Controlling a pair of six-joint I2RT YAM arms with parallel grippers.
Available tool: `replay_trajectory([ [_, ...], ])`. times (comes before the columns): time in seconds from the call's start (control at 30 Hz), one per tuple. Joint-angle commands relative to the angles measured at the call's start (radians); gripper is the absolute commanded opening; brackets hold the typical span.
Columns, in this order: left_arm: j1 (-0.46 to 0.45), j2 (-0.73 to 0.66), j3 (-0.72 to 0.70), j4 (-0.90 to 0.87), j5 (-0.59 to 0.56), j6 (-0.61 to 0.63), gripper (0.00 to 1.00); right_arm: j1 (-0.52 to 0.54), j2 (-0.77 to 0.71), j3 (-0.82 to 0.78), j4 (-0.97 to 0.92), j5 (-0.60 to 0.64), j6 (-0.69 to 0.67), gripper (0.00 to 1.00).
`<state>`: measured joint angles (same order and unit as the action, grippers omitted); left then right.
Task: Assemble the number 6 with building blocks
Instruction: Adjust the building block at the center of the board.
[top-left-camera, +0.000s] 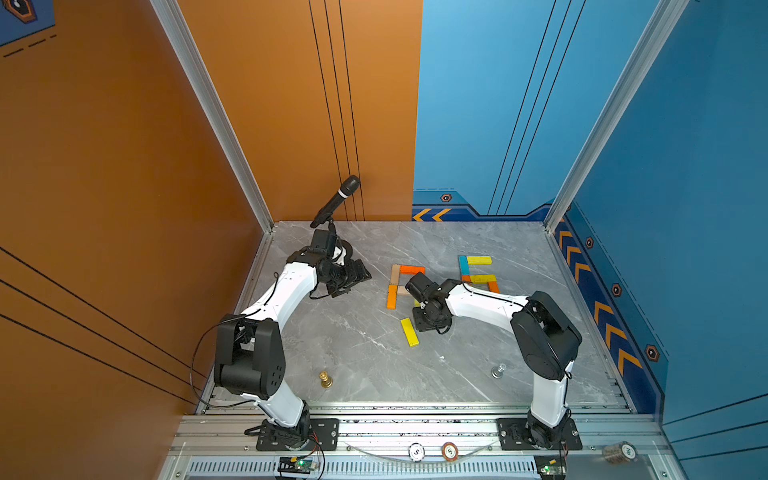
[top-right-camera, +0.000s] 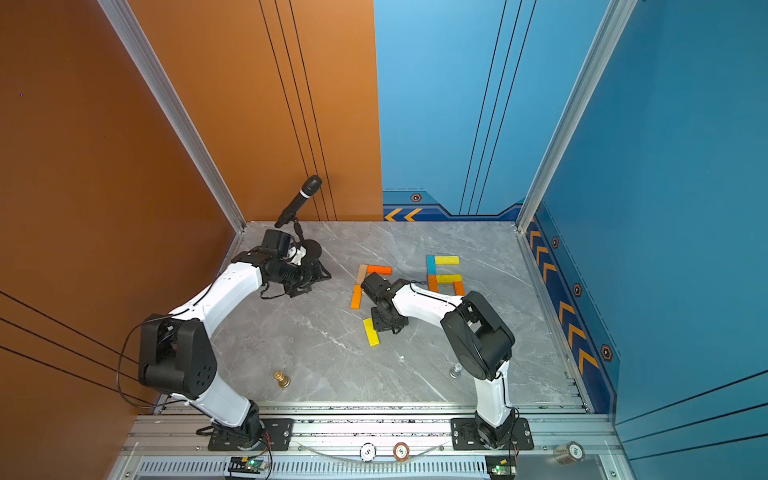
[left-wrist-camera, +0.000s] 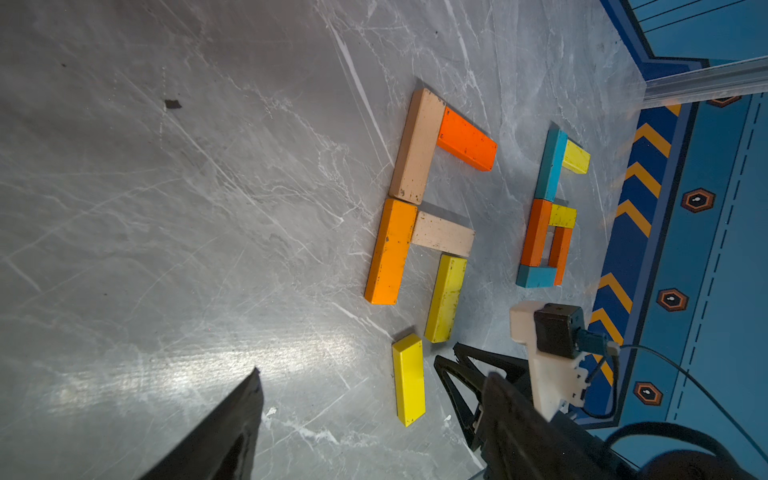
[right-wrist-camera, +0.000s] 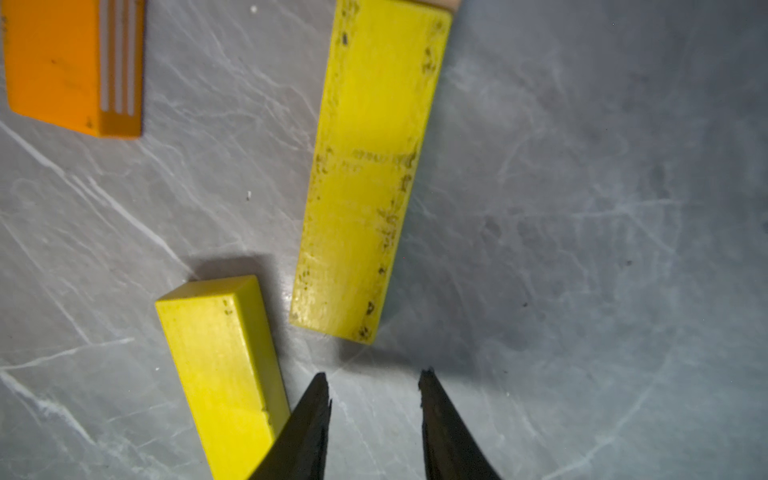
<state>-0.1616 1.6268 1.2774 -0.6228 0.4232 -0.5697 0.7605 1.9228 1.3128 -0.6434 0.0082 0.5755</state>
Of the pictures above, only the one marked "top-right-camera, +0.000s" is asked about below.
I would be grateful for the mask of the long orange block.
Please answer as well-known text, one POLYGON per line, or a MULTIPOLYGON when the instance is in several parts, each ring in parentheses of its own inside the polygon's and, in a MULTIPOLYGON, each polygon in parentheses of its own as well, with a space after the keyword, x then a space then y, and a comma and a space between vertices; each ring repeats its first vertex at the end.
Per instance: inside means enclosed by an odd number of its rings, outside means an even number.
POLYGON ((366 273, 368 275, 379 274, 382 276, 389 276, 393 273, 393 268, 388 266, 368 265, 366 268, 366 273))

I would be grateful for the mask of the beige wooden block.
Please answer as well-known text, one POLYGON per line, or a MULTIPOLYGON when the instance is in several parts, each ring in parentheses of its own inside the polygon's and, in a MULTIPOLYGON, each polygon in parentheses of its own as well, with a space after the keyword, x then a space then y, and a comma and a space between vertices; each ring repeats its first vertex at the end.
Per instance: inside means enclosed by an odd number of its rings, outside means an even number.
POLYGON ((367 268, 368 266, 365 264, 361 264, 358 268, 357 276, 356 276, 356 284, 361 285, 364 281, 366 275, 367 275, 367 268))

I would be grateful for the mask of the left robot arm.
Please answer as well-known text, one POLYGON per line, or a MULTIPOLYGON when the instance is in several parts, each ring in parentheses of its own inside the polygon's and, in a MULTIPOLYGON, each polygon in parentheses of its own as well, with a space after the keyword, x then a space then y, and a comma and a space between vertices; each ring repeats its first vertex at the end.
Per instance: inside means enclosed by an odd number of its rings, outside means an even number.
POLYGON ((315 241, 280 257, 257 247, 238 254, 201 293, 167 315, 153 315, 140 327, 139 382, 184 400, 222 431, 253 441, 262 434, 258 406, 237 393, 218 373, 211 336, 249 295, 273 284, 298 296, 326 280, 315 241))

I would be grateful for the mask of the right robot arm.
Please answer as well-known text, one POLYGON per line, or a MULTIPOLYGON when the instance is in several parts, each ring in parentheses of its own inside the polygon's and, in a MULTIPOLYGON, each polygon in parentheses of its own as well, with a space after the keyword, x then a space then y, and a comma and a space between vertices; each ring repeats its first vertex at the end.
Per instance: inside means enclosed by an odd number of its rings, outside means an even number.
POLYGON ((479 435, 490 446, 504 438, 514 424, 508 373, 515 337, 486 298, 476 291, 445 295, 378 274, 368 275, 361 289, 374 303, 375 331, 397 334, 412 319, 443 331, 459 365, 474 378, 479 435))

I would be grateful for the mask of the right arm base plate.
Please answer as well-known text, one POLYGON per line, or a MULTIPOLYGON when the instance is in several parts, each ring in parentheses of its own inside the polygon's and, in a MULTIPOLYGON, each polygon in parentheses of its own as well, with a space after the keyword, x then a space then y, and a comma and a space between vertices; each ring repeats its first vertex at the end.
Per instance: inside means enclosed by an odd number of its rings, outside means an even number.
POLYGON ((452 418, 450 428, 452 446, 457 451, 500 449, 530 451, 535 448, 528 420, 515 415, 510 415, 498 427, 487 424, 479 416, 452 418))

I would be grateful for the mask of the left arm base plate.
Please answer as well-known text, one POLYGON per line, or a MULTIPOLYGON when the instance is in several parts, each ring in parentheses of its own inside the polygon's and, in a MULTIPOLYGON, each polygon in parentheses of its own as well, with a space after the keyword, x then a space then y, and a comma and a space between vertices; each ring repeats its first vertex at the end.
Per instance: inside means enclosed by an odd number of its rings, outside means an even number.
POLYGON ((289 449, 294 420, 291 418, 267 418, 255 422, 246 421, 240 427, 211 425, 209 451, 255 451, 267 449, 284 452, 289 449))

